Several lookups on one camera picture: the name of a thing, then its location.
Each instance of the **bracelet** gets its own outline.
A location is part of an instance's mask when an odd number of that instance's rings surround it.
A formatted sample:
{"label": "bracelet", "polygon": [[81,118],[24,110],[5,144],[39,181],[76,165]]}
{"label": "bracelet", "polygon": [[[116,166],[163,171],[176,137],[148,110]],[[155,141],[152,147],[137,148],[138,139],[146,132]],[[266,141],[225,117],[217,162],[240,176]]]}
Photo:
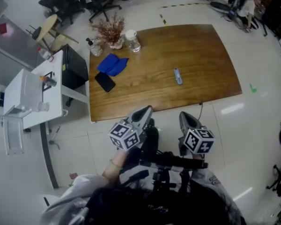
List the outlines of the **bracelet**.
{"label": "bracelet", "polygon": [[119,167],[118,165],[114,164],[113,161],[112,161],[112,159],[109,160],[109,161],[110,161],[110,163],[111,163],[112,165],[114,165],[114,166],[115,166],[116,168],[118,168],[119,170],[123,170],[122,167]]}

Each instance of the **white tile floor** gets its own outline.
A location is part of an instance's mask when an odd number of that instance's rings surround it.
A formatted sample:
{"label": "white tile floor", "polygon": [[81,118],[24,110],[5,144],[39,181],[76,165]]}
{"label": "white tile floor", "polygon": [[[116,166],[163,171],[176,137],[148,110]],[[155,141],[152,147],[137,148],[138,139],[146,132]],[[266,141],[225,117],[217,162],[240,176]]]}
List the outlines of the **white tile floor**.
{"label": "white tile floor", "polygon": [[[204,104],[201,122],[217,138],[206,160],[210,170],[219,177],[232,197],[249,191],[236,201],[246,219],[269,221],[269,215],[280,201],[273,199],[275,195],[265,191],[265,187],[274,179],[272,166],[281,163],[278,142],[281,122],[281,48],[270,32],[267,37],[263,36],[261,28],[252,34],[244,33],[232,22],[221,18],[221,14],[209,5],[160,8],[194,2],[206,0],[120,1],[123,9],[119,14],[126,18],[126,29],[164,26],[160,14],[168,25],[207,23],[214,26],[235,67],[243,94]],[[80,42],[75,49],[87,61],[89,52],[85,39],[94,34],[88,18],[88,12],[80,14],[74,25],[65,29]],[[256,93],[251,92],[250,84],[257,88]],[[178,153],[180,111],[198,117],[200,106],[180,107],[153,114],[156,125],[161,129],[161,150]],[[54,146],[50,148],[61,186],[70,183],[69,173],[103,172],[116,152],[107,136],[116,121],[118,119],[91,124],[86,106],[73,101],[69,115],[52,122],[53,132],[61,126],[56,137],[61,150]],[[260,203],[263,208],[268,203],[268,212],[263,210],[262,216],[257,216]]]}

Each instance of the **black cable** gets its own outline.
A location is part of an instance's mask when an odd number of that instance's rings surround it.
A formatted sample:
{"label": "black cable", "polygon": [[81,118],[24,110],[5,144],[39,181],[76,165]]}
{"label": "black cable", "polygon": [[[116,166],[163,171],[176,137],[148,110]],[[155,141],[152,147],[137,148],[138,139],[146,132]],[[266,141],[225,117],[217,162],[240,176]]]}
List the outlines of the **black cable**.
{"label": "black cable", "polygon": [[201,112],[200,112],[200,116],[199,116],[198,120],[200,120],[201,115],[202,115],[202,110],[203,110],[203,103],[199,103],[199,104],[201,105]]}

